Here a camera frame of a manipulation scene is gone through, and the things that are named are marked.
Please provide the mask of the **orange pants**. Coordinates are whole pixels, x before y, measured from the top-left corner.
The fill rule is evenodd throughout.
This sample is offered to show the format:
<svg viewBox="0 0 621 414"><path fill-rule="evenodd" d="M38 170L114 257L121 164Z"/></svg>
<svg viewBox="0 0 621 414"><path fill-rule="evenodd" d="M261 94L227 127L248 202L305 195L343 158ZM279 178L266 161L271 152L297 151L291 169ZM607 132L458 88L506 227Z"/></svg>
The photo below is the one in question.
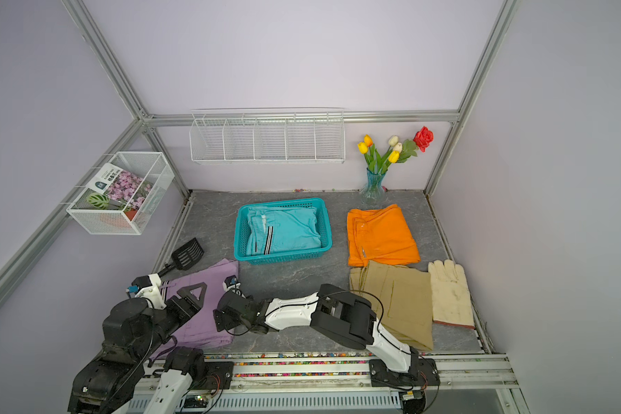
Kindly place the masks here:
<svg viewBox="0 0 621 414"><path fill-rule="evenodd" d="M347 236L350 267L365 267L369 262L394 266L421 262L417 243L398 205L351 210Z"/></svg>

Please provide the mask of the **purple pants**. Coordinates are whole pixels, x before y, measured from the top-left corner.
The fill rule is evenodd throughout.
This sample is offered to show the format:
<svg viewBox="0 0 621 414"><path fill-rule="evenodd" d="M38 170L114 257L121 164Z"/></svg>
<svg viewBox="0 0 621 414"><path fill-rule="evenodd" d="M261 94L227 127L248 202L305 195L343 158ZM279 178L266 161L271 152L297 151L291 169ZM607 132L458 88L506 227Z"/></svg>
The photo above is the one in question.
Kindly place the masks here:
<svg viewBox="0 0 621 414"><path fill-rule="evenodd" d="M205 283L207 287L202 310L172 334L177 339L178 347L207 350L227 346L233 342L233 336L225 331L217 331L213 312L225 293L224 281L238 276L239 263L223 259L203 271L167 283L167 298L172 298L183 287L198 283Z"/></svg>

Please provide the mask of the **cream work glove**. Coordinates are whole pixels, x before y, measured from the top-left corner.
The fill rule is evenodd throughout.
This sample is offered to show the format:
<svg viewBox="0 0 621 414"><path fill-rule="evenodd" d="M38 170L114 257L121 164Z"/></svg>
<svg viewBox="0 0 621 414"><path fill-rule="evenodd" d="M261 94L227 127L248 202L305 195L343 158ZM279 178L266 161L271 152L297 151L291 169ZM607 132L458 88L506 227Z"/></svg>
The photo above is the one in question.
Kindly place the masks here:
<svg viewBox="0 0 621 414"><path fill-rule="evenodd" d="M453 260L435 260L428 265L431 276L433 321L474 329L471 294L464 268Z"/></svg>

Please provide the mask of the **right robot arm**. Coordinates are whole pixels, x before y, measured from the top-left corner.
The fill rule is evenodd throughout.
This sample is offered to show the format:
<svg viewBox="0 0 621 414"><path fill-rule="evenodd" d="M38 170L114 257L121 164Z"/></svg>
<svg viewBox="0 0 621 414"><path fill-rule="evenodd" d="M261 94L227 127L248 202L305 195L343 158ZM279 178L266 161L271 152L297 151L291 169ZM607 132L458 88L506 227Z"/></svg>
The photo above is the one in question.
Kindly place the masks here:
<svg viewBox="0 0 621 414"><path fill-rule="evenodd" d="M367 350L384 362L388 371L415 376L419 353L394 337L377 317L362 291L323 284L302 298L255 301L235 292L224 293L213 316L217 331L229 334L238 327L267 334L310 327L345 348Z"/></svg>

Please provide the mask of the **glass vase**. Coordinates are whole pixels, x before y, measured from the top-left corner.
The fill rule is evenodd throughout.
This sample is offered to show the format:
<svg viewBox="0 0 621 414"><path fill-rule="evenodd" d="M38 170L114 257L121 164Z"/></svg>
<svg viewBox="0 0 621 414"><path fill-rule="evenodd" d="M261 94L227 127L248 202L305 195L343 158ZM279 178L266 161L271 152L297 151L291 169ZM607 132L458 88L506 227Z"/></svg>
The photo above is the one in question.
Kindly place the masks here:
<svg viewBox="0 0 621 414"><path fill-rule="evenodd" d="M371 172L369 169L367 172L367 182L359 193L362 199L362 203L367 207L375 207L378 205L384 197L385 190L383 186L384 178L386 174L380 174L379 172Z"/></svg>

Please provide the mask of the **artificial flower bouquet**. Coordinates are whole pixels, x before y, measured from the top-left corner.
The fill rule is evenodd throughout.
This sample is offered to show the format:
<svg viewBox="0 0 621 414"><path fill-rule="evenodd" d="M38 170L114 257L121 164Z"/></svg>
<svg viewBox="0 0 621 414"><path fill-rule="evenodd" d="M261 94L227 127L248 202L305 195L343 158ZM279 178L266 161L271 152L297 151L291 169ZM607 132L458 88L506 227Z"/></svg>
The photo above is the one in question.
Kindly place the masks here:
<svg viewBox="0 0 621 414"><path fill-rule="evenodd" d="M418 153L425 153L435 139L434 133L427 127L422 127L412 139L401 140L392 136L387 142L387 149L381 153L375 146L373 139L365 135L357 148L363 156L367 170L371 174L384 175L393 164L405 163Z"/></svg>

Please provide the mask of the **teal plastic basket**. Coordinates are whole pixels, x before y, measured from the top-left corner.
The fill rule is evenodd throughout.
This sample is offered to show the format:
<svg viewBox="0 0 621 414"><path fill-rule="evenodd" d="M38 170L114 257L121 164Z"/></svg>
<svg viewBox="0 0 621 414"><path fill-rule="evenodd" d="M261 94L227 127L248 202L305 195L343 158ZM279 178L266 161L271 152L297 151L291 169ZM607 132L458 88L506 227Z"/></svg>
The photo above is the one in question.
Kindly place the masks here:
<svg viewBox="0 0 621 414"><path fill-rule="evenodd" d="M247 213L255 207L315 207L317 208L317 230L321 236L322 247L308 250L298 250L272 255L246 256L246 246L251 234L247 224ZM290 262L291 260L315 259L321 257L332 247L331 224L329 213L324 200L321 198L302 198L253 205L243 205L238 210L234 239L234 256L240 262L254 265Z"/></svg>

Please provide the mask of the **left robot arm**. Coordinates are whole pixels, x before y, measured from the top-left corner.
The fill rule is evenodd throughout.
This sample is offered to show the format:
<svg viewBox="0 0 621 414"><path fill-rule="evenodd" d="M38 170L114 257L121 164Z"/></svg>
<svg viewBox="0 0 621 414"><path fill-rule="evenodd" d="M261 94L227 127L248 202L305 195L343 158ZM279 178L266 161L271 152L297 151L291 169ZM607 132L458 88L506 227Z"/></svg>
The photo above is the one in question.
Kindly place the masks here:
<svg viewBox="0 0 621 414"><path fill-rule="evenodd" d="M103 321L101 351L73 380L68 411L112 413L127 404L145 374L145 362L202 310L206 292L205 283L187 286L162 309L148 298L115 305Z"/></svg>

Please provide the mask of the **teal pants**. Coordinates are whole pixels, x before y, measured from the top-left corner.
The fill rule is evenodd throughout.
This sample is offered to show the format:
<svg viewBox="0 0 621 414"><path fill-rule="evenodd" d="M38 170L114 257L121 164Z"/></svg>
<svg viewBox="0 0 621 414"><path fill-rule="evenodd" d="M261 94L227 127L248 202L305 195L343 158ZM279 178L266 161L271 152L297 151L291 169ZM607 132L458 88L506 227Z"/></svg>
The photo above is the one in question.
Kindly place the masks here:
<svg viewBox="0 0 621 414"><path fill-rule="evenodd" d="M322 247L315 207L255 207L247 213L247 224L246 256Z"/></svg>

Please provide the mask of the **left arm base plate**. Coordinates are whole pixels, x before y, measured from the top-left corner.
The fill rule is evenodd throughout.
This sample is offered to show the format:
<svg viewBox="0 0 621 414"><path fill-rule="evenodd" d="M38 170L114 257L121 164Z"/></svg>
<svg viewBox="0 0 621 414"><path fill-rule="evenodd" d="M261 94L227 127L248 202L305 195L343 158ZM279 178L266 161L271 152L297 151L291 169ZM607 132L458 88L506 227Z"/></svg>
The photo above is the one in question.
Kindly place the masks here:
<svg viewBox="0 0 621 414"><path fill-rule="evenodd" d="M158 388L170 392L173 389L183 389L185 392L225 390L230 388L233 371L232 362L174 362L164 368Z"/></svg>

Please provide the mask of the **khaki pants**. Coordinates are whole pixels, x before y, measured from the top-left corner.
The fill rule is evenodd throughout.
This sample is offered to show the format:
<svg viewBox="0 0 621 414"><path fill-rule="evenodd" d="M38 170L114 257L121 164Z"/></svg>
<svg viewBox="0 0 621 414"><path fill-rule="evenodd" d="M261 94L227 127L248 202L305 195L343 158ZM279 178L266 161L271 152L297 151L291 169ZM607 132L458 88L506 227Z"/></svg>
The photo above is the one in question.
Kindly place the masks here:
<svg viewBox="0 0 621 414"><path fill-rule="evenodd" d="M431 276L415 268L374 262L349 272L349 285L371 301L381 324L402 343L434 349Z"/></svg>

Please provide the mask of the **black litter scoop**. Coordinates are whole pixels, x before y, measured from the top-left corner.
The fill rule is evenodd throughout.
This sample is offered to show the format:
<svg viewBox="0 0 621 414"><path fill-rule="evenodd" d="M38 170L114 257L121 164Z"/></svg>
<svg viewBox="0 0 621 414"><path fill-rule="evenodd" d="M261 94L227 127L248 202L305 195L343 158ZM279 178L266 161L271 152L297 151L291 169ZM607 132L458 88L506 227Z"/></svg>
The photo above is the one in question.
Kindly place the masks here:
<svg viewBox="0 0 621 414"><path fill-rule="evenodd" d="M204 254L205 252L198 239L193 238L172 252L171 262L167 263L165 267L158 272L158 276L162 277L172 270L188 270L199 263Z"/></svg>

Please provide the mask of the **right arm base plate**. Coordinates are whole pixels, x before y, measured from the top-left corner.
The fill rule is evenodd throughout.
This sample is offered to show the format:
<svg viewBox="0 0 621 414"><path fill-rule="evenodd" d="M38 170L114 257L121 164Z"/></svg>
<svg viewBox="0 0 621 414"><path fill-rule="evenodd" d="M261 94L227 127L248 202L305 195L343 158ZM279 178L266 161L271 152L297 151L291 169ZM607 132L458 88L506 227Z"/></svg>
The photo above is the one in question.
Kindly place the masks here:
<svg viewBox="0 0 621 414"><path fill-rule="evenodd" d="M412 387L439 386L441 384L436 362L432 359L416 358L408 373L393 372L381 360L368 363L371 385L407 390Z"/></svg>

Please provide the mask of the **purple flower pot plant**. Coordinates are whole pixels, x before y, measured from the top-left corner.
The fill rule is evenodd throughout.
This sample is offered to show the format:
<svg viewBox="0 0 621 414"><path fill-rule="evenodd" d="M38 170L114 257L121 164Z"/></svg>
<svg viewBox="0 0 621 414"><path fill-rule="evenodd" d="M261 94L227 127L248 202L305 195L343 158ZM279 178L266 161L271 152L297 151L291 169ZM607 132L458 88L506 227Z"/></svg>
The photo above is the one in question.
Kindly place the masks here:
<svg viewBox="0 0 621 414"><path fill-rule="evenodd" d="M106 163L86 185L86 203L95 210L120 210L133 221L145 203L153 184L139 176Z"/></svg>

